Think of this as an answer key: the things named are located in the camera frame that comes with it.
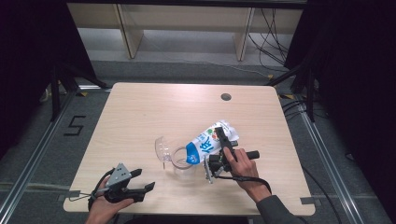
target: wire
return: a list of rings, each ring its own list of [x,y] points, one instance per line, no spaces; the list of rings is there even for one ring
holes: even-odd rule
[[[264,184],[265,187],[267,187],[268,190],[270,191],[270,193],[272,194],[270,184],[268,184],[268,182],[267,182],[266,180],[261,179],[261,178],[259,178],[259,177],[241,176],[241,175],[233,175],[233,176],[215,175],[214,177],[215,177],[215,178],[219,178],[219,179],[231,179],[231,180],[240,181],[240,182],[244,182],[244,181],[256,181],[256,182],[260,182],[260,183]]]
[[[79,198],[76,198],[76,199],[71,199],[70,196],[69,196],[68,197],[69,201],[70,202],[75,202],[75,201],[78,201],[78,200],[81,200],[81,199],[85,199],[85,198],[91,197],[91,194],[86,194],[86,193],[80,193],[80,194],[85,195],[85,196],[82,196],[82,197],[79,197]]]
[[[286,47],[284,47],[282,44],[280,44],[279,39],[277,38],[276,21],[275,21],[276,9],[274,8],[274,9],[272,10],[272,12],[273,12],[273,17],[272,17],[271,25],[269,24],[267,18],[265,17],[265,14],[264,14],[263,9],[262,9],[262,16],[264,17],[265,23],[266,23],[267,26],[268,26],[268,35],[271,34],[271,36],[273,37],[273,39],[275,40],[275,42],[276,42],[276,44],[277,44],[277,47],[273,46],[273,45],[270,44],[268,41],[267,41],[267,43],[268,43],[269,45],[271,45],[272,47],[274,47],[275,49],[278,49],[280,55],[282,56],[282,59],[285,61],[285,60],[286,60],[286,57],[285,57],[284,53],[287,52],[288,49],[287,49]]]
[[[295,105],[291,105],[288,108],[286,108],[285,110],[283,110],[283,113],[286,114],[286,112],[288,112],[290,109],[294,108],[295,106],[301,105],[302,103],[299,104],[295,104]]]
[[[205,62],[205,61],[200,61],[200,62],[199,62],[199,61],[191,61],[191,60],[180,59],[180,58],[172,58],[172,57],[167,56],[165,53],[163,53],[163,50],[162,50],[159,46],[157,46],[156,44],[154,44],[154,43],[153,43],[150,39],[148,39],[145,35],[143,35],[143,37],[147,39],[147,41],[150,43],[150,45],[154,46],[157,50],[159,50],[160,53],[161,53],[165,58],[168,58],[168,59],[170,59],[170,60],[177,60],[177,61],[187,62],[187,63],[203,63],[203,64],[208,63],[208,64],[213,64],[213,65],[216,65],[216,66],[230,67],[230,68],[232,68],[232,69],[235,69],[235,70],[238,70],[238,71],[242,71],[242,72],[249,72],[249,73],[259,74],[259,75],[262,76],[262,77],[268,77],[267,75],[265,75],[265,74],[263,74],[263,73],[260,73],[260,72],[258,72],[258,71],[247,70],[247,69],[241,69],[241,68],[234,67],[234,66],[231,66],[231,65],[228,65],[228,64],[210,63],[210,62]]]
[[[293,101],[293,102],[290,102],[290,103],[288,103],[288,104],[282,105],[282,108],[284,108],[284,107],[286,107],[286,106],[288,106],[288,105],[291,105],[291,104],[303,103],[303,102],[305,102],[305,101],[304,101],[304,100],[301,100],[301,101]]]
[[[311,173],[309,173],[309,171],[303,167],[303,170],[312,178],[312,180],[318,185],[318,187],[320,188],[320,190],[323,192],[324,196],[326,196],[326,199],[329,201],[330,206],[332,207],[332,210],[335,213],[335,216],[337,217],[338,223],[342,223],[340,215],[338,214],[337,210],[335,209],[334,204],[332,203],[332,200],[330,199],[329,195],[327,194],[327,192],[324,190],[324,188],[319,184],[319,182],[314,178],[313,175],[311,175]]]

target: clear plastic cup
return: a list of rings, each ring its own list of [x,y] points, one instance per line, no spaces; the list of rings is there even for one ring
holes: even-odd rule
[[[196,166],[186,162],[186,147],[181,146],[177,141],[169,141],[163,136],[159,137],[155,140],[155,151],[158,159],[163,162],[163,169],[165,169],[165,163],[171,161],[177,177],[187,179],[194,176]]]

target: black sleeve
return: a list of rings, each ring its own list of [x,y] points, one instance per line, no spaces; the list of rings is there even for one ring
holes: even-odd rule
[[[302,223],[299,218],[289,212],[276,195],[265,198],[256,205],[266,224]]]

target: human hand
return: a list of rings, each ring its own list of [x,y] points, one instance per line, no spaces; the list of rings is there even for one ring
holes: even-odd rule
[[[241,149],[236,149],[234,151],[235,158],[231,153],[231,150],[225,147],[223,149],[224,155],[233,169],[231,171],[232,175],[239,176],[249,176],[249,177],[259,177],[259,172],[257,171],[256,162],[251,161],[248,158],[246,151]],[[237,181],[239,187],[247,192],[247,195],[253,199],[255,203],[261,201],[262,199],[271,196],[271,192],[265,187],[264,184],[257,181]]]
[[[110,176],[102,181],[99,189],[103,189],[105,187],[105,184],[109,178]],[[93,202],[90,213],[85,222],[86,224],[106,224],[122,208],[128,207],[134,202],[133,199],[125,199],[119,203],[110,203],[104,197],[103,192],[98,192],[96,197],[97,198]]]

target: black cable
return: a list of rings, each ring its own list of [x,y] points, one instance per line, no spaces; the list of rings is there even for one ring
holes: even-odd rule
[[[287,103],[287,104],[285,104],[285,105],[282,105],[282,108],[284,108],[284,107],[286,107],[286,106],[288,106],[288,105],[291,105],[291,104],[303,103],[303,102],[305,102],[305,101],[304,101],[304,100],[302,100],[302,101],[293,101],[293,102]]]
[[[303,217],[297,217],[297,218],[299,218],[303,223],[308,224],[308,222],[305,220],[305,218],[303,218]]]
[[[231,180],[240,181],[240,182],[244,182],[244,181],[256,181],[256,182],[260,182],[260,183],[264,184],[265,187],[267,187],[268,190],[270,191],[270,193],[272,194],[270,184],[269,184],[266,180],[261,179],[261,178],[258,178],[258,177],[253,177],[253,176],[241,176],[241,175],[234,175],[234,176],[221,176],[221,175],[215,175],[214,177],[215,177],[215,178],[218,178],[218,179],[231,179]]]
[[[99,182],[97,183],[95,189],[92,191],[92,193],[91,193],[91,195],[90,195],[91,197],[88,199],[88,211],[91,210],[92,204],[93,204],[93,202],[96,200],[96,192],[98,191],[100,184],[103,182],[103,180],[104,180],[108,175],[113,174],[113,172],[114,172],[115,169],[116,169],[116,168],[113,168],[113,169],[107,171],[107,172],[102,176],[102,178],[99,180]]]
[[[299,104],[296,104],[296,105],[291,105],[291,106],[289,106],[288,108],[284,109],[284,110],[283,110],[283,113],[286,114],[286,112],[288,112],[290,109],[294,108],[294,107],[297,106],[297,105],[301,105],[301,104],[302,104],[302,103],[299,103]]]
[[[268,52],[267,50],[265,50],[265,49],[262,47],[263,44],[264,44],[265,42],[264,42],[264,43],[262,44],[262,46],[260,47],[260,45],[257,44],[257,43],[253,40],[253,38],[251,37],[251,35],[248,35],[248,37],[250,38],[250,40],[253,42],[253,44],[256,46],[256,48],[257,48],[259,51],[261,51],[262,53],[268,55],[270,58],[272,58],[272,59],[273,59],[274,61],[276,61],[277,63],[280,63],[280,64],[283,63],[283,62],[282,62],[280,59],[278,59],[274,54]]]
[[[275,32],[276,32],[275,14],[276,14],[276,10],[273,9],[273,21],[271,22],[271,25],[270,25],[268,20],[267,20],[267,18],[265,17],[264,11],[262,10],[262,16],[264,17],[265,23],[267,24],[268,29],[269,29],[268,33],[271,34],[271,36],[275,40],[276,44],[278,45],[278,48],[276,48],[276,47],[275,48],[279,50],[282,58],[285,60],[285,57],[284,57],[284,54],[283,54],[284,50],[282,48],[284,48],[284,49],[287,49],[287,48],[284,47],[282,44],[280,44],[280,42],[279,42],[279,40],[277,38],[277,33],[274,35],[274,32],[272,30],[272,27],[274,25],[274,29],[275,29]]]
[[[335,213],[335,216],[337,217],[338,223],[342,223],[340,215],[338,214],[337,210],[335,209],[334,204],[332,203],[332,200],[330,199],[329,195],[326,193],[326,191],[324,190],[324,188],[319,184],[319,182],[314,178],[313,175],[311,175],[311,173],[309,173],[309,171],[303,167],[303,170],[312,178],[312,180],[318,185],[318,187],[321,189],[321,191],[323,191],[324,196],[326,196],[326,199],[329,201],[330,206],[332,207],[332,210]]]
[[[78,201],[78,200],[81,200],[81,199],[85,199],[85,198],[91,197],[91,194],[86,194],[86,193],[80,193],[80,194],[85,195],[85,196],[82,196],[82,197],[79,197],[79,198],[76,198],[76,199],[71,199],[70,196],[69,196],[69,201],[70,202],[75,202],[75,201]]]
[[[282,56],[283,61],[285,62],[286,61],[286,56],[285,56],[285,54],[284,54],[284,52],[283,52],[283,50],[281,48],[282,45],[280,44],[279,39],[277,38],[275,14],[276,14],[276,8],[273,8],[273,21],[274,21],[275,36],[274,36],[274,33],[272,33],[272,36],[276,40],[276,43],[277,43],[277,46],[278,46],[278,49],[279,49],[279,53]]]

